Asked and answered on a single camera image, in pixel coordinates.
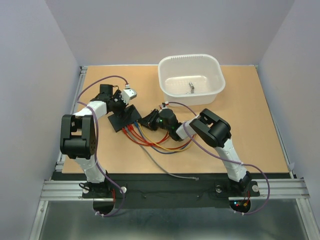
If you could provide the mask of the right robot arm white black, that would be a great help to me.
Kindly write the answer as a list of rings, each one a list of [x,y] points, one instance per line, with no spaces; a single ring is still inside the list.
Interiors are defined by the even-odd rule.
[[[248,190],[251,174],[241,162],[232,142],[230,125],[210,111],[202,110],[193,119],[181,123],[169,109],[154,109],[138,121],[151,131],[163,129],[176,142],[181,142],[192,135],[198,135],[208,146],[214,148],[227,170],[231,192],[242,195]]]

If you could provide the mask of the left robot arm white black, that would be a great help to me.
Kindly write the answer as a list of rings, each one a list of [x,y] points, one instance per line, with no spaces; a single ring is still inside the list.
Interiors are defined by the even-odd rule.
[[[95,159],[98,149],[98,124],[95,120],[108,117],[113,129],[118,132],[141,116],[134,105],[129,105],[137,93],[127,84],[124,90],[113,91],[111,84],[101,84],[99,94],[80,111],[65,114],[61,119],[60,151],[74,159],[86,175],[87,182],[94,185],[100,197],[111,193],[111,184],[105,181],[107,174]]]

